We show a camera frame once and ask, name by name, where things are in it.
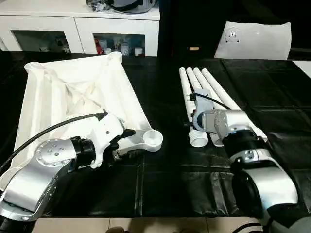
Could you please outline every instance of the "small red object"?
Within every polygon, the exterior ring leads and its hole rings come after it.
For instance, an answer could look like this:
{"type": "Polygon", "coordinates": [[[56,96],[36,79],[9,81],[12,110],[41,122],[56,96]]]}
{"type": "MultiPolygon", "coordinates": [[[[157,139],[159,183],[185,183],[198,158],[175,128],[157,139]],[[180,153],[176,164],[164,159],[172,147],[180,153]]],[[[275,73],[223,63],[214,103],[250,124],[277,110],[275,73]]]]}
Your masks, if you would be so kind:
{"type": "Polygon", "coordinates": [[[95,39],[95,45],[96,45],[96,49],[97,49],[97,54],[103,55],[104,51],[102,50],[102,47],[100,46],[98,39],[95,39]]]}

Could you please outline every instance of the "black plastic sheet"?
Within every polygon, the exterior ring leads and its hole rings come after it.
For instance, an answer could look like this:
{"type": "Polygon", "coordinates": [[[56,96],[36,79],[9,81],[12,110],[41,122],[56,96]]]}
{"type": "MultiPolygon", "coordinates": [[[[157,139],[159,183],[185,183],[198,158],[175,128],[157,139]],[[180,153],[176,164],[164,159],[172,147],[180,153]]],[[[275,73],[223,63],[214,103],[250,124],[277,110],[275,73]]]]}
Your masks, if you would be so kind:
{"type": "MultiPolygon", "coordinates": [[[[84,57],[42,53],[2,53],[7,65],[0,79],[5,101],[1,141],[12,137],[0,162],[13,150],[27,73],[27,62],[84,57]]],[[[123,58],[123,66],[162,148],[143,152],[109,169],[85,168],[62,181],[54,208],[46,214],[69,216],[243,216],[231,188],[232,173],[223,148],[191,147],[178,69],[207,68],[252,121],[264,130],[275,157],[294,177],[311,212],[311,79],[290,61],[163,61],[123,58]]]]}

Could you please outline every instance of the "white pvc pipe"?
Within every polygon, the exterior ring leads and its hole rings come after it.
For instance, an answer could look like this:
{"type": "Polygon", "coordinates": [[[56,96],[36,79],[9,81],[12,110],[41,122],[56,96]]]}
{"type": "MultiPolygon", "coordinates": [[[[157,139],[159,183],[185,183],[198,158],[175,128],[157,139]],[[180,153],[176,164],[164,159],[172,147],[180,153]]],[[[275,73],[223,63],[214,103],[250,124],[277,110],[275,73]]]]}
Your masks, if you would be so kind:
{"type": "MultiPolygon", "coordinates": [[[[229,94],[223,89],[223,87],[216,81],[216,79],[207,69],[204,68],[202,70],[202,74],[225,105],[227,105],[231,109],[241,110],[241,108],[229,96],[229,94]]],[[[261,129],[257,128],[251,120],[249,120],[249,126],[254,130],[257,136],[261,136],[264,141],[268,140],[268,137],[264,134],[264,132],[261,129]]]]}
{"type": "Polygon", "coordinates": [[[240,109],[240,107],[234,102],[234,100],[228,95],[228,93],[223,89],[223,87],[216,81],[216,79],[207,69],[203,69],[202,74],[225,105],[227,105],[231,109],[240,109]]]}
{"type": "MultiPolygon", "coordinates": [[[[193,72],[196,76],[196,78],[198,79],[198,81],[200,82],[202,88],[210,90],[210,94],[211,97],[217,101],[219,101],[220,103],[222,103],[221,99],[219,98],[219,96],[216,94],[216,92],[214,91],[214,89],[211,87],[211,85],[208,83],[208,81],[206,80],[206,78],[203,76],[203,74],[201,73],[201,71],[198,68],[194,68],[193,72]]],[[[217,104],[217,103],[213,103],[215,109],[225,109],[223,106],[217,104]]]]}
{"type": "MultiPolygon", "coordinates": [[[[190,101],[189,99],[189,94],[192,93],[192,90],[191,90],[188,77],[187,77],[187,74],[184,68],[179,69],[179,76],[181,80],[181,86],[183,89],[185,106],[187,110],[187,117],[188,117],[189,122],[192,122],[191,113],[193,113],[193,110],[195,110],[196,107],[195,107],[194,102],[190,101]]],[[[190,144],[193,147],[203,147],[208,143],[207,134],[205,132],[194,130],[193,127],[190,127],[189,140],[190,140],[190,144]]]]}
{"type": "Polygon", "coordinates": [[[195,75],[194,75],[193,70],[192,70],[190,67],[188,67],[188,68],[186,69],[186,71],[187,71],[187,74],[188,74],[188,76],[189,76],[189,80],[190,80],[190,82],[191,82],[192,87],[193,87],[194,89],[202,89],[202,87],[201,87],[199,81],[196,79],[196,77],[195,77],[195,75]]]}
{"type": "Polygon", "coordinates": [[[192,122],[192,117],[191,113],[196,109],[195,104],[193,101],[189,101],[189,94],[192,93],[191,87],[188,81],[188,77],[185,71],[185,68],[180,68],[179,69],[179,76],[181,80],[181,86],[183,88],[183,93],[184,93],[184,100],[185,100],[185,106],[187,110],[187,116],[188,116],[188,121],[192,122]]]}

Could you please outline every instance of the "glass cabinet door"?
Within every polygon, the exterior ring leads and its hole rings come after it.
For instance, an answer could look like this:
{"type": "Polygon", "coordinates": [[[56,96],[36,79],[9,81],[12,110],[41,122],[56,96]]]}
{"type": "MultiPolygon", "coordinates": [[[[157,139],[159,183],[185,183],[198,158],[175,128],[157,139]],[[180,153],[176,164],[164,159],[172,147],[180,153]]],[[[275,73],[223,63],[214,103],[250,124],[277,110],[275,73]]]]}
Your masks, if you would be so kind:
{"type": "Polygon", "coordinates": [[[93,33],[97,54],[121,52],[123,56],[144,56],[145,35],[93,33]]]}
{"type": "Polygon", "coordinates": [[[157,56],[159,21],[75,18],[85,53],[157,56]]]}
{"type": "Polygon", "coordinates": [[[8,51],[84,53],[72,17],[0,16],[0,22],[8,51]]]}
{"type": "Polygon", "coordinates": [[[12,31],[21,49],[25,52],[65,52],[70,48],[64,32],[12,31]]]}

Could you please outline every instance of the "white pillow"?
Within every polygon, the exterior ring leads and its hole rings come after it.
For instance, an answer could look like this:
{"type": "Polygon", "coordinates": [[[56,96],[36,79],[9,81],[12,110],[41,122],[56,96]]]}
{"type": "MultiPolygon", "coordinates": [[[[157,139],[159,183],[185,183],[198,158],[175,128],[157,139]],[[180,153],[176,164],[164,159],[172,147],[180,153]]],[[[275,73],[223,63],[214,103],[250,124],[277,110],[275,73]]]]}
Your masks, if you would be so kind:
{"type": "Polygon", "coordinates": [[[292,42],[291,23],[225,24],[215,58],[287,60],[292,42]]]}

